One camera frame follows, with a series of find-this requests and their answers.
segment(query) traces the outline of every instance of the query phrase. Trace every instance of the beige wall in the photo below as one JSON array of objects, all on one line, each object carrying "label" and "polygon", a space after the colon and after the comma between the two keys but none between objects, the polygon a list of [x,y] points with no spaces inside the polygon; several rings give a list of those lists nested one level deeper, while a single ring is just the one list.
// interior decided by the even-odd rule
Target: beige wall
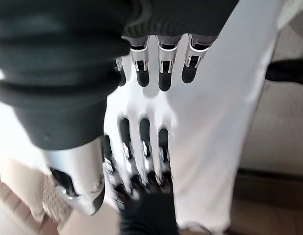
[{"label": "beige wall", "polygon": [[241,167],[303,174],[303,86],[265,84]]}]

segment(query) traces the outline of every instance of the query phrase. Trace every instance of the white surface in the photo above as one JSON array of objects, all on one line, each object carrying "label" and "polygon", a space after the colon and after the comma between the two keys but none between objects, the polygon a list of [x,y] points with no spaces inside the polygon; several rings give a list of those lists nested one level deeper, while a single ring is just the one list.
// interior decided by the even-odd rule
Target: white surface
[{"label": "white surface", "polygon": [[[159,127],[165,125],[169,129],[179,224],[197,221],[212,230],[222,230],[229,223],[233,180],[271,58],[282,3],[240,1],[191,84],[181,80],[187,42],[183,37],[168,92],[157,87],[157,54],[150,53],[150,84],[139,87],[132,66],[131,76],[126,71],[130,80],[108,99],[105,132],[110,135],[123,169],[117,117],[125,115],[130,120],[139,170],[140,118],[147,115],[151,120],[154,156],[158,156]],[[154,37],[149,46],[149,51],[157,51]],[[128,61],[129,58],[124,60],[125,67]]]}]

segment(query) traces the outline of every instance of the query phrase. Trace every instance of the silver metal joint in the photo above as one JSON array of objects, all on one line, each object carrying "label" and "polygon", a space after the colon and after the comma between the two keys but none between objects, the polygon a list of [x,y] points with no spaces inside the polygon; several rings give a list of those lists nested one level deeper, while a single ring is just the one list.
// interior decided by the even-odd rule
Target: silver metal joint
[{"label": "silver metal joint", "polygon": [[171,172],[170,155],[167,149],[160,147],[160,169],[161,172]]},{"label": "silver metal joint", "polygon": [[142,146],[143,146],[145,172],[148,174],[152,171],[155,171],[153,165],[153,158],[152,158],[152,147],[149,142],[145,142],[145,141],[142,141]]},{"label": "silver metal joint", "polygon": [[129,143],[129,148],[125,143],[122,143],[123,154],[126,159],[126,170],[131,178],[134,175],[138,175],[138,170],[136,167],[135,158],[133,156],[133,148],[131,143]]},{"label": "silver metal joint", "polygon": [[159,57],[159,69],[160,72],[163,73],[166,71],[167,73],[172,72],[173,64],[175,63],[176,54],[177,54],[177,47],[178,42],[174,46],[174,48],[171,49],[165,49],[161,45],[161,39],[157,37],[158,40],[158,57]]},{"label": "silver metal joint", "polygon": [[116,64],[117,64],[117,69],[118,69],[118,71],[121,71],[122,70],[122,59],[121,59],[121,57],[118,57],[117,59],[116,59]]},{"label": "silver metal joint", "polygon": [[108,172],[109,181],[112,184],[112,186],[117,187],[118,185],[122,184],[122,179],[118,173],[118,171],[114,168],[116,163],[111,162],[114,161],[114,157],[111,156],[111,160],[108,158],[104,159],[105,167]]},{"label": "silver metal joint", "polygon": [[195,62],[193,61],[193,66],[197,69],[206,52],[208,51],[209,45],[207,45],[207,47],[204,49],[195,49],[193,45],[195,45],[195,42],[193,41],[192,34],[189,34],[189,43],[185,53],[185,66],[190,67],[191,59],[193,59],[195,60]]},{"label": "silver metal joint", "polygon": [[93,215],[104,197],[100,139],[66,150],[44,150],[56,190],[74,209]]},{"label": "silver metal joint", "polygon": [[143,38],[142,41],[142,38],[140,38],[137,42],[133,38],[130,39],[130,52],[137,72],[148,70],[148,39],[149,37]]}]

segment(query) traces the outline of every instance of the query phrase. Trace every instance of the robotic finger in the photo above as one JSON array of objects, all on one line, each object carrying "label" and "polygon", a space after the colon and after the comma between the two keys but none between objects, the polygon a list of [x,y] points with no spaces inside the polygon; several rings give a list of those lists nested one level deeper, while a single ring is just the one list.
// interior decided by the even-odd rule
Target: robotic finger
[{"label": "robotic finger", "polygon": [[148,36],[141,38],[130,38],[123,36],[131,44],[130,53],[135,65],[137,82],[141,87],[146,87],[149,82],[148,73]]},{"label": "robotic finger", "polygon": [[183,82],[190,83],[194,80],[200,62],[215,39],[216,37],[189,34],[189,43],[185,53],[185,64],[182,72]]},{"label": "robotic finger", "polygon": [[181,35],[168,37],[157,36],[158,56],[159,56],[159,88],[166,92],[171,86],[171,74],[173,64],[175,63],[177,46]]}]

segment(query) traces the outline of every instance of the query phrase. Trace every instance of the floor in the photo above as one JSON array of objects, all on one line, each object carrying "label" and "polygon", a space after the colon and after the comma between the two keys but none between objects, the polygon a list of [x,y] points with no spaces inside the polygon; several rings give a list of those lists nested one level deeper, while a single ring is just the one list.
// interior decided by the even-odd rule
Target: floor
[{"label": "floor", "polygon": [[299,210],[234,200],[231,219],[233,235],[303,235]]}]

